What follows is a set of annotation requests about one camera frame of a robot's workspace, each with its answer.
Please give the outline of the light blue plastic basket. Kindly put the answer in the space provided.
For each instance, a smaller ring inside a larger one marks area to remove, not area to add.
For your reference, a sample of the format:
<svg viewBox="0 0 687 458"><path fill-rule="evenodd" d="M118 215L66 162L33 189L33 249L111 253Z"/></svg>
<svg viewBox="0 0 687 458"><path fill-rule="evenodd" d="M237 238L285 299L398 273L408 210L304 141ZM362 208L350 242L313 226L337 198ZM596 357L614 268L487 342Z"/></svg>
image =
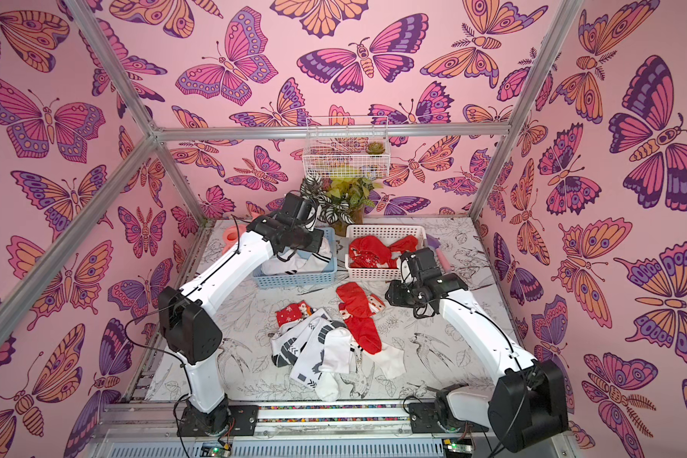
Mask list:
<svg viewBox="0 0 687 458"><path fill-rule="evenodd" d="M261 289L300 285L332 284L338 270L335 232L324 228L324 239L317 253L287 250L282 260L274 257L253 271L253 280Z"/></svg>

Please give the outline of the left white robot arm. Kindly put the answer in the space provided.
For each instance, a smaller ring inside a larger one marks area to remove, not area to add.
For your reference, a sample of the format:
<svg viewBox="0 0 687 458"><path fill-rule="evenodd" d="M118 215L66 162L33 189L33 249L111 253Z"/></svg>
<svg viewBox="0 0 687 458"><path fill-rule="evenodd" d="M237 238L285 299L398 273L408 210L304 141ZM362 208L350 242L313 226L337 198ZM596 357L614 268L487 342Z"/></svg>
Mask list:
<svg viewBox="0 0 687 458"><path fill-rule="evenodd" d="M228 396L212 361L223 332L214 316L226 298L255 269L285 252L317 253L324 232L315 227L318 204L289 193L279 210L235 225L236 244L194 280L158 296L160 334L181 362L189 387L183 421L207 435L229 429Z"/></svg>

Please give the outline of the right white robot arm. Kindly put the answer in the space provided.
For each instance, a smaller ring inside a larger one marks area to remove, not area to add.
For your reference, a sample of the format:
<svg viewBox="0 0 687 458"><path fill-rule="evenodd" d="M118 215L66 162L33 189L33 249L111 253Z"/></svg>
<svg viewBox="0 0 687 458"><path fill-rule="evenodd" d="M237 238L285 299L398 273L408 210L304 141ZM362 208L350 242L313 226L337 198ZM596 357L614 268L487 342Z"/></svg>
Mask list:
<svg viewBox="0 0 687 458"><path fill-rule="evenodd" d="M517 453L569 429L564 374L557 364L540 362L511 338L478 303L455 273L444 273L434 252L406 252L397 261L398 279L385 294L414 318L439 316L450 324L488 373L492 392L456 387L445 395L448 415L486 427L495 436L493 457Z"/></svg>

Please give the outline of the white plastic basket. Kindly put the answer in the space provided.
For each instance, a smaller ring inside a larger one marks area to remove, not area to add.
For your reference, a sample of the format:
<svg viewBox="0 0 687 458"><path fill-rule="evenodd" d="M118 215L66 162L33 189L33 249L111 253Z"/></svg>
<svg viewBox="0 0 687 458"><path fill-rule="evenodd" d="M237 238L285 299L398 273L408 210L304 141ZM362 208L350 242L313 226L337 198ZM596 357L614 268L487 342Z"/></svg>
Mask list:
<svg viewBox="0 0 687 458"><path fill-rule="evenodd" d="M418 225L349 225L345 238L345 267L352 280L397 280L400 256L426 246L425 228Z"/></svg>

